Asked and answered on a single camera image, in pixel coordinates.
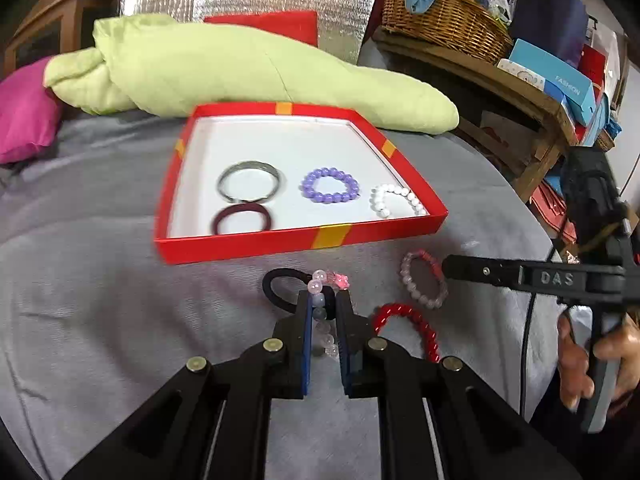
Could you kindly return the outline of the person right hand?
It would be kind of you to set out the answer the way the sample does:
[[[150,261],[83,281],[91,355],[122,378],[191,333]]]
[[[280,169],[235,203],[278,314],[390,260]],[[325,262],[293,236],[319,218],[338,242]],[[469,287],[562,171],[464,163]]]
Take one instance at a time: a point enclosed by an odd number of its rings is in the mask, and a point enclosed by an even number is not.
[[[574,343],[570,336],[570,320],[564,314],[558,318],[558,369],[560,372],[560,399],[570,410],[578,401],[590,399],[594,383],[587,375],[588,354]],[[623,325],[596,344],[594,353],[600,360],[620,359],[620,370],[608,418],[620,412],[634,395],[639,385],[639,326],[626,315]]]

